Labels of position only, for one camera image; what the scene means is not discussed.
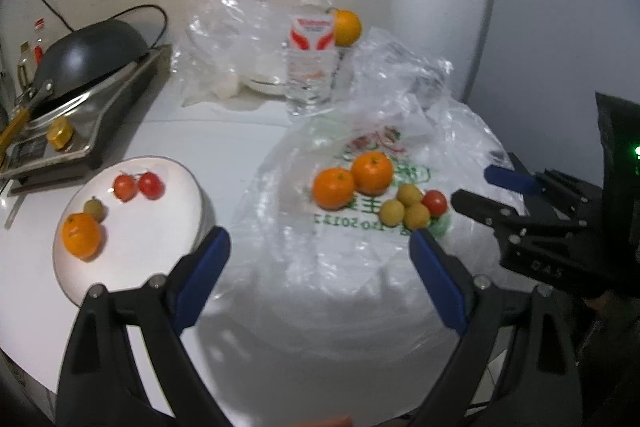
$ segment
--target blue gripper pad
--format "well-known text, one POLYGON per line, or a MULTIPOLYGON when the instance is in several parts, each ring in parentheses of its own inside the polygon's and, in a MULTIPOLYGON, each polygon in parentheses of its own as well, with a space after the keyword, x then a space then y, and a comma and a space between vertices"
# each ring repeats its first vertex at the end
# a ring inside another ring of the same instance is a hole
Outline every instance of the blue gripper pad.
POLYGON ((539 196, 542 194, 542 186, 538 180, 524 172, 516 172, 496 165, 489 165, 484 169, 484 179, 491 185, 506 188, 524 196, 539 196))
POLYGON ((198 259, 186 282, 179 290, 175 303, 173 327, 180 335, 185 328, 192 327, 204 304, 209 299, 213 286, 229 259, 231 239, 225 229, 215 228, 204 239, 197 250, 190 254, 198 259))
POLYGON ((409 256, 444 325, 464 335, 474 299, 473 279, 465 266, 445 254, 427 230, 412 233, 409 256))

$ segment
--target water bottle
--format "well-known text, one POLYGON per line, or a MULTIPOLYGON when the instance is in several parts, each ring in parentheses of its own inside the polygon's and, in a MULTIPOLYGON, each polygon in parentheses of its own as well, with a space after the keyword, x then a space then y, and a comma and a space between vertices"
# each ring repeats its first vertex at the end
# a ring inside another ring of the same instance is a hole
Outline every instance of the water bottle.
POLYGON ((292 14, 285 94, 291 116, 315 114, 331 99, 337 63, 333 0, 301 0, 292 14))

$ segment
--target orange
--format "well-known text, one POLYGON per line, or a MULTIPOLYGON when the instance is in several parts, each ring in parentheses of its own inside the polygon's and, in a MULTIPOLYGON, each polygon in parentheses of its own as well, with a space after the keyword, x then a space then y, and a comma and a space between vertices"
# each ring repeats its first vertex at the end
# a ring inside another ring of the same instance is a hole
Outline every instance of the orange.
POLYGON ((78 259, 94 256, 102 243, 102 229, 90 214, 70 214, 60 232, 65 248, 78 259))
POLYGON ((394 179, 394 165, 385 153, 367 152, 355 159, 351 174, 360 194, 379 196, 385 193, 394 179))
POLYGON ((314 201, 324 210, 340 210, 353 200, 353 176, 339 167, 321 171, 314 180, 314 201))
POLYGON ((347 10, 335 11, 335 45, 351 46, 362 35, 359 17, 347 10))

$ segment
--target red tomato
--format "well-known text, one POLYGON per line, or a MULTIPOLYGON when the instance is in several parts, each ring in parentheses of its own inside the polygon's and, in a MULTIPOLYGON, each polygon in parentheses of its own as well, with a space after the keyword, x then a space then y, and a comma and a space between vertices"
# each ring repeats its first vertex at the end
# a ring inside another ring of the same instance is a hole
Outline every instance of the red tomato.
POLYGON ((449 208, 447 198, 439 190, 429 190, 422 198, 422 204, 429 209, 433 217, 440 217, 449 208))
POLYGON ((120 201, 129 201, 138 193, 133 176, 121 174, 113 181, 113 195, 120 201))
POLYGON ((138 188, 148 200, 157 200, 164 194, 164 184, 153 172, 145 172, 140 176, 138 188))

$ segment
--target white table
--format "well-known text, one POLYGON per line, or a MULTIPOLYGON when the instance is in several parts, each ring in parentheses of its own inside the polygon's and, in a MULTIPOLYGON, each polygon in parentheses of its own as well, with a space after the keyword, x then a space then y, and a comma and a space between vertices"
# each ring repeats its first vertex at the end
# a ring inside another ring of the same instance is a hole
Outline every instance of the white table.
MULTIPOLYGON (((216 222, 225 226, 255 169, 286 131, 284 104, 249 95, 229 102, 230 108, 181 108, 176 84, 156 84, 127 118, 116 137, 119 150, 105 165, 141 155, 178 160, 210 198, 216 222)), ((54 392, 77 309, 56 282, 51 246, 76 190, 29 195, 11 230, 0 229, 0 347, 54 392)), ((0 197, 0 224, 14 200, 0 197)), ((170 413, 137 328, 130 328, 130 337, 152 405, 170 413)), ((374 425, 407 412, 424 398, 455 343, 452 336, 439 353, 427 357, 417 351, 385 367, 305 362, 266 346, 224 314, 203 315, 182 341, 236 426, 269 427, 344 414, 357 425, 374 425)))

